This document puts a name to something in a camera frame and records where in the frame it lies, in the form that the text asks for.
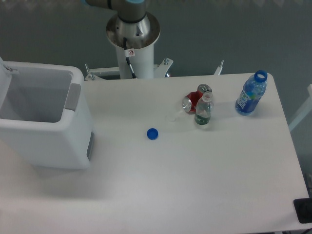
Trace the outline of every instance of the gray wall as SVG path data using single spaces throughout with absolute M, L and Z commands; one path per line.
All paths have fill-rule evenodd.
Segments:
M 265 69 L 278 88 L 289 121 L 312 83 L 312 1 L 151 0 L 161 25 L 155 63 L 173 59 L 172 76 Z M 4 60 L 90 68 L 117 66 L 105 27 L 114 14 L 79 0 L 0 1 L 0 56 Z M 312 115 L 292 137 L 304 171 L 312 172 Z

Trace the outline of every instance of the can lid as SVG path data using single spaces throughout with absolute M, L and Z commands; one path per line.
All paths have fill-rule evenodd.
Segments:
M 213 90 L 211 89 L 211 87 L 207 84 L 200 84 L 198 87 L 197 87 L 197 91 L 201 92 L 202 94 L 209 91 L 209 92 L 212 92 Z
M 190 112 L 192 109 L 192 101 L 188 97 L 184 97 L 182 100 L 182 107 L 186 112 Z
M 147 137 L 149 140 L 155 140 L 158 137 L 158 131 L 155 128 L 150 128 L 147 130 Z
M 263 83 L 267 80 L 268 78 L 268 73 L 264 70 L 259 70 L 254 74 L 254 80 Z

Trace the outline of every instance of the white table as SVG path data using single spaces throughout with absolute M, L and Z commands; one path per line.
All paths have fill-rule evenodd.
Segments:
M 86 81 L 96 135 L 91 167 L 36 168 L 1 143 L 0 233 L 243 234 L 312 227 L 300 224 L 294 210 L 293 200 L 308 194 L 272 76 L 252 116 L 234 109 L 250 75 Z M 180 106 L 201 83 L 214 94 L 207 129 Z M 146 137 L 151 127 L 159 131 L 154 141 Z

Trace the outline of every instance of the black object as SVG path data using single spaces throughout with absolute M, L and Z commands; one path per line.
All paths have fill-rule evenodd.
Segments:
M 301 198 L 293 201 L 300 223 L 312 223 L 312 198 Z

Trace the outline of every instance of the small water bottle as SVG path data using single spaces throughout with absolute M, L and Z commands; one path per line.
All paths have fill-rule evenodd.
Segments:
M 267 72 L 257 71 L 244 84 L 243 90 L 236 101 L 235 108 L 243 116 L 250 115 L 261 97 L 264 95 L 267 87 Z
M 205 92 L 196 105 L 195 122 L 199 125 L 207 124 L 211 117 L 213 107 L 213 94 Z

